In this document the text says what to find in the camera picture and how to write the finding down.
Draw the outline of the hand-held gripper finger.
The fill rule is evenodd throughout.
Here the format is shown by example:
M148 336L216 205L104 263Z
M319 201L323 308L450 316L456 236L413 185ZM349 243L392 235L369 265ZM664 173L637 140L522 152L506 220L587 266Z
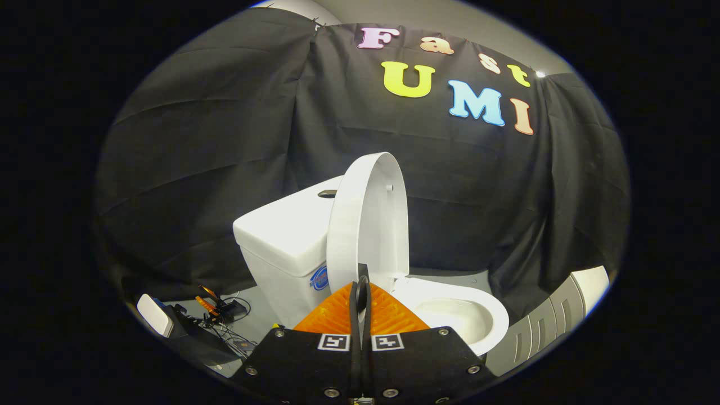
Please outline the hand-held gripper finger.
M488 292L415 276L363 285L363 395L375 403L459 402L497 343Z
M234 374L233 385L266 403L352 403L363 394L363 281L331 295L348 331L271 328Z

